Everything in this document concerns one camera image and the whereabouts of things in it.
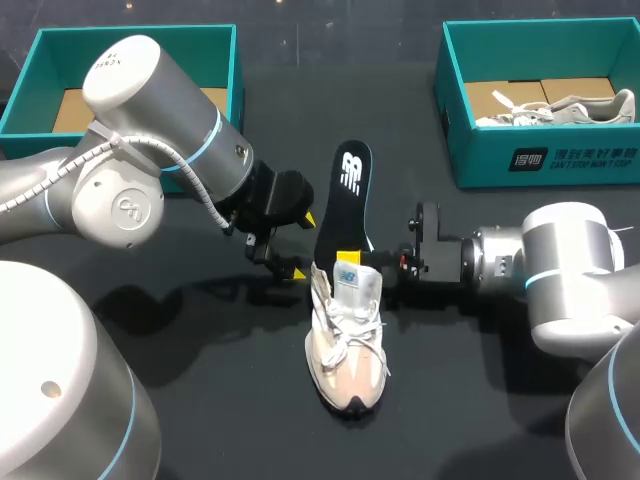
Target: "teal box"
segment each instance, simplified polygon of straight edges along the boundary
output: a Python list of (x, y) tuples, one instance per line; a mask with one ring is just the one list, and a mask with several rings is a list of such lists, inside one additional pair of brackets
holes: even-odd
[[(477, 127), (465, 82), (608, 77), (640, 95), (634, 18), (445, 22), (435, 94), (461, 188), (640, 183), (640, 124)], [(521, 155), (527, 170), (510, 171)]]
[[(82, 88), (91, 65), (130, 35), (156, 40), (199, 87), (227, 89), (227, 119), (240, 129), (242, 68), (235, 25), (166, 25), (41, 29), (2, 120), (0, 148), (8, 159), (73, 147), (83, 132), (51, 133), (66, 89)], [(166, 192), (180, 191), (163, 177)]]

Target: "black insole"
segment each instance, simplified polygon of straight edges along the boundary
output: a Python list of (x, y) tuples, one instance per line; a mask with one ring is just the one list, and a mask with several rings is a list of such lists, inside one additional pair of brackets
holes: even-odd
[(331, 168), (327, 209), (318, 232), (314, 260), (329, 278), (339, 250), (369, 252), (364, 216), (373, 157), (369, 146), (349, 140), (338, 147)]

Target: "sneaker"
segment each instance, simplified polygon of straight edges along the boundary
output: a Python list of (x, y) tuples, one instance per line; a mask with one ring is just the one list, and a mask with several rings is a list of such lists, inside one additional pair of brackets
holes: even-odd
[(386, 376), (382, 349), (382, 275), (371, 267), (337, 261), (335, 294), (327, 274), (311, 266), (313, 314), (305, 340), (309, 371), (336, 410), (363, 413), (378, 402)]
[(493, 96), (511, 113), (480, 118), (476, 120), (479, 127), (633, 123), (636, 116), (635, 97), (626, 89), (610, 98), (571, 95), (552, 105), (537, 102), (516, 106), (498, 91)]

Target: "shoe sole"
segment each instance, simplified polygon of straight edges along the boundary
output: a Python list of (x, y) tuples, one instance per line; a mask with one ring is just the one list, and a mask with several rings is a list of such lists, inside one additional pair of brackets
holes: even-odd
[(336, 406), (322, 391), (320, 388), (320, 383), (318, 382), (318, 378), (316, 376), (316, 371), (313, 368), (313, 359), (311, 352), (311, 331), (307, 333), (306, 338), (304, 339), (304, 351), (307, 357), (307, 366), (309, 367), (309, 373), (311, 374), (311, 378), (313, 379), (313, 383), (316, 386), (316, 390), (320, 394), (320, 398), (324, 401), (324, 403), (335, 413), (340, 415), (349, 416), (349, 417), (360, 417), (362, 415), (366, 415), (375, 410), (376, 406), (380, 402), (380, 398), (382, 397), (382, 392), (384, 392), (385, 383), (387, 381), (386, 375), (382, 377), (382, 388), (380, 397), (376, 400), (372, 407), (367, 407), (360, 397), (355, 396), (350, 401), (349, 404), (345, 408), (340, 408)]

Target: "shoe tongue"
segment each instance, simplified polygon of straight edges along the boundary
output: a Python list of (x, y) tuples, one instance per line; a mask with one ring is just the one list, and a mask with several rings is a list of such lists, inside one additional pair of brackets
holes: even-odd
[(380, 301), (382, 275), (371, 268), (338, 260), (333, 266), (333, 298), (349, 308), (368, 308)]

